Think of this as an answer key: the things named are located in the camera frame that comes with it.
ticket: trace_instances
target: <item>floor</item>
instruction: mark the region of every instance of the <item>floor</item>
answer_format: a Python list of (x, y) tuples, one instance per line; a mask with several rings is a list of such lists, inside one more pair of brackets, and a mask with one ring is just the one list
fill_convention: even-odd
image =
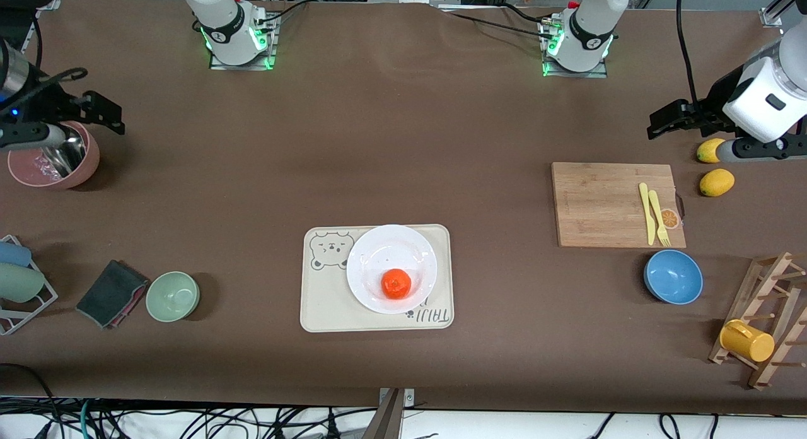
[[(338, 409), (335, 413), (349, 410)], [(369, 424), (373, 413), (357, 413), (337, 419), (337, 427), (345, 433), (351, 430), (362, 430)], [(257, 410), (260, 421), (273, 421), (274, 409)], [(301, 414), (295, 421), (300, 423), (321, 421), (326, 418), (325, 408), (312, 408)], [(133, 438), (149, 437), (150, 439), (176, 439), (198, 416), (190, 413), (178, 413), (167, 416), (147, 416), (131, 414), (120, 422), (121, 430)], [(551, 438), (551, 439), (591, 439), (605, 419), (605, 414), (578, 413), (479, 413), (478, 411), (407, 411), (401, 430), (401, 439), (426, 439), (427, 437), (483, 439), (488, 437), (517, 438)], [(253, 419), (251, 414), (241, 418)], [(712, 416), (675, 416), (680, 437), (685, 439), (706, 439), (712, 428)], [(217, 424), (210, 423), (210, 434), (218, 430)], [(0, 439), (17, 437), (33, 437), (45, 424), (45, 419), (33, 415), (0, 416)], [(250, 424), (246, 428), (228, 426), (220, 428), (216, 433), (219, 439), (257, 439), (259, 435), (268, 433), (266, 428), (257, 430)], [(666, 428), (675, 437), (671, 423), (666, 421)], [(303, 428), (285, 428), (283, 433), (292, 439), (302, 433)], [(325, 433), (324, 427), (306, 431), (299, 439), (314, 439)], [(74, 430), (66, 431), (67, 439), (81, 439), (81, 434)], [(51, 427), (48, 438), (61, 437), (55, 425)], [(202, 428), (191, 437), (205, 437)], [(658, 416), (638, 414), (617, 414), (603, 431), (601, 439), (624, 437), (643, 437), (645, 439), (665, 439), (666, 436), (658, 425)], [(715, 439), (759, 439), (759, 437), (776, 437), (778, 439), (802, 439), (807, 437), (807, 419), (785, 419), (772, 417), (739, 417), (721, 416)]]

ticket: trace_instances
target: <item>table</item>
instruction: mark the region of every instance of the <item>table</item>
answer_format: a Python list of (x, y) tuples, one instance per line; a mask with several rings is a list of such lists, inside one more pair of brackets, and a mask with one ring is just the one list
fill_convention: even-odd
[[(265, 73), (208, 71), (191, 22), (179, 0), (43, 17), (44, 70), (88, 68), (66, 89), (115, 100), (127, 134), (91, 127), (102, 164), (74, 191), (0, 175), (3, 232), (61, 296), (3, 339), (3, 361), (60, 396), (373, 405), (378, 387), (415, 387), (434, 408), (805, 413), (799, 370), (758, 392), (743, 365), (706, 358), (749, 258), (807, 250), (807, 163), (728, 166), (734, 189), (703, 198), (697, 132), (646, 139), (648, 115), (687, 96), (672, 11), (625, 14), (605, 80), (542, 77), (528, 36), (426, 5), (310, 5)], [(688, 12), (684, 28), (701, 94), (778, 35), (755, 13)], [(651, 298), (645, 250), (560, 249), (553, 161), (671, 164), (701, 298)], [(303, 235), (383, 223), (448, 227), (453, 325), (306, 333)], [(73, 307), (110, 259), (193, 274), (199, 309), (160, 324), (141, 304), (98, 330)]]

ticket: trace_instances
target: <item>green bowl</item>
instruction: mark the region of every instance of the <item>green bowl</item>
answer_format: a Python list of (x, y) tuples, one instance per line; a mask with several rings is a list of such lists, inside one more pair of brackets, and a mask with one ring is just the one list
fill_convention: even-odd
[(161, 323), (173, 323), (190, 315), (199, 304), (199, 286), (184, 272), (168, 272), (151, 284), (146, 310)]

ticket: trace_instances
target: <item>blue cup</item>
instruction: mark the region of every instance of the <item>blue cup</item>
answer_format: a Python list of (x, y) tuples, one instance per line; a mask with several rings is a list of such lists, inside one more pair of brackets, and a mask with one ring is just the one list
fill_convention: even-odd
[(0, 262), (28, 267), (31, 265), (31, 250), (13, 243), (0, 242)]

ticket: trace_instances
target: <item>yellow knife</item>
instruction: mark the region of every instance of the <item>yellow knife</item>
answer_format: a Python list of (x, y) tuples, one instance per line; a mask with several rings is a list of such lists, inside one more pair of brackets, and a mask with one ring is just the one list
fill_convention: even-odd
[(655, 241), (655, 221), (651, 215), (651, 204), (647, 195), (647, 184), (639, 184), (639, 194), (642, 195), (642, 207), (645, 209), (645, 221), (647, 221), (647, 244), (652, 246)]

